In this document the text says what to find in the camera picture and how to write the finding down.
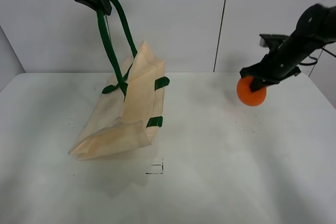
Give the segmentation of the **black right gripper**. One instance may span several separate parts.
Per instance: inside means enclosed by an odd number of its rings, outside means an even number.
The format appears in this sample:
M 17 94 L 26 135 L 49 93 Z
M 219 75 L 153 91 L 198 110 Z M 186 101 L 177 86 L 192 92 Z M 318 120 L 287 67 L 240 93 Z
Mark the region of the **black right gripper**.
M 293 75 L 298 75 L 301 63 L 301 39 L 286 39 L 278 48 L 268 48 L 259 63 L 242 68 L 242 78 L 251 76 L 251 92 L 267 88 L 266 82 L 281 82 Z

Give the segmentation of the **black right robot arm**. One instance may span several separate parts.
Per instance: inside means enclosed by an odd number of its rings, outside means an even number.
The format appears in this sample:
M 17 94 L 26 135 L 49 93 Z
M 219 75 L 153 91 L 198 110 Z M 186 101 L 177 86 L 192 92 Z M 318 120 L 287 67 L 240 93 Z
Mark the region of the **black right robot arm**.
M 248 90 L 262 88 L 301 73 L 299 65 L 314 51 L 335 43 L 335 7 L 315 4 L 300 16 L 291 35 L 260 34 L 260 46 L 269 48 L 262 60 L 239 72 L 251 77 Z

